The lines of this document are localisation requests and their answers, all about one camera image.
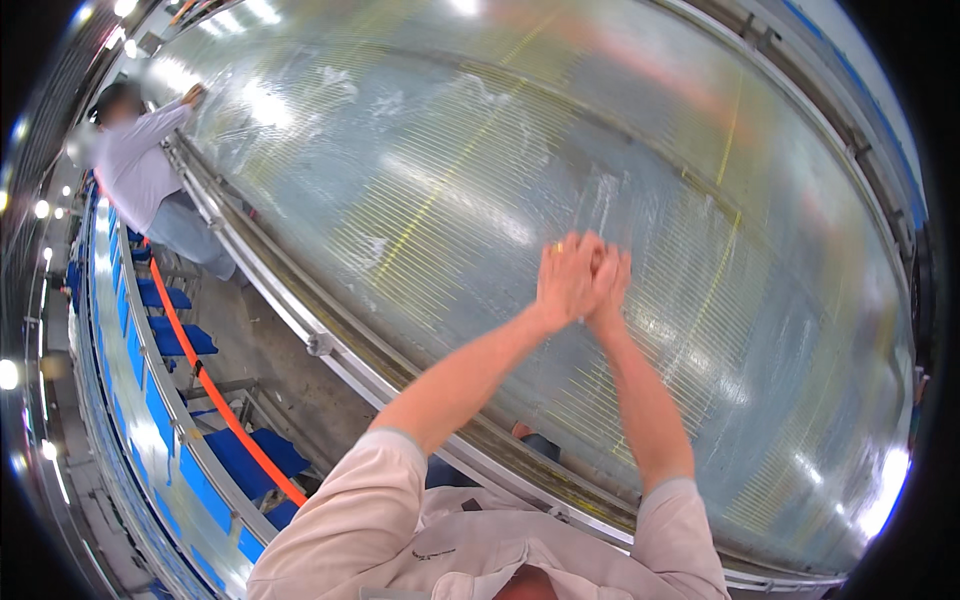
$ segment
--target white shirt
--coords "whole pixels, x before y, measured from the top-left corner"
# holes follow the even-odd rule
[[[644,497],[628,556],[482,488],[424,491],[425,475],[405,434],[365,434],[267,546],[248,598],[491,600],[530,564],[560,600],[730,600],[690,479]],[[465,511],[470,499],[483,510]]]
[[[159,144],[192,114],[190,105],[177,100],[100,133],[96,149],[100,184],[120,218],[138,233],[150,228],[160,201],[183,188]]]

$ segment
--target hair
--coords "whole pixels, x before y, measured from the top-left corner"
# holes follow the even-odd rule
[[[131,82],[118,82],[116,84],[110,84],[104,88],[104,91],[100,92],[100,97],[97,98],[97,103],[86,112],[86,118],[92,118],[95,125],[103,125],[104,116],[109,112],[109,110],[117,103],[131,98],[131,96],[139,100],[139,85]]]

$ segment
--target forearm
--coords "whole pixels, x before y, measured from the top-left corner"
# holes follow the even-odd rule
[[[597,336],[610,362],[624,436],[647,492],[670,477],[693,477],[693,450],[680,412],[626,325],[619,320]]]
[[[535,305],[449,354],[371,423],[411,435],[427,454],[476,415],[496,388],[551,331]]]

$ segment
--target person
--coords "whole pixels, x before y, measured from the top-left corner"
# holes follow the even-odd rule
[[[630,261],[593,232],[544,247],[536,300],[384,407],[267,546],[248,598],[729,600],[680,414],[621,314]],[[582,316],[610,363],[645,490],[629,555],[483,488],[424,489],[425,457]]]
[[[190,119],[203,91],[196,84],[182,99],[141,114],[135,84],[108,85],[88,114],[101,130],[94,172],[130,229],[226,281],[236,264],[196,212],[159,145]]]

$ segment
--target worker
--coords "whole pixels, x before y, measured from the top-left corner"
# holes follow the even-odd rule
[[[680,414],[621,314],[630,260],[592,232],[544,247],[536,300],[384,407],[264,550],[248,598],[729,599]],[[645,490],[629,555],[483,488],[424,489],[425,457],[580,317],[610,363]]]
[[[234,275],[236,264],[196,211],[160,148],[163,138],[190,119],[203,91],[201,85],[194,85],[182,99],[141,114],[138,86],[108,85],[88,113],[101,131],[94,172],[130,229],[226,281]],[[236,273],[236,282],[246,284],[242,274]]]

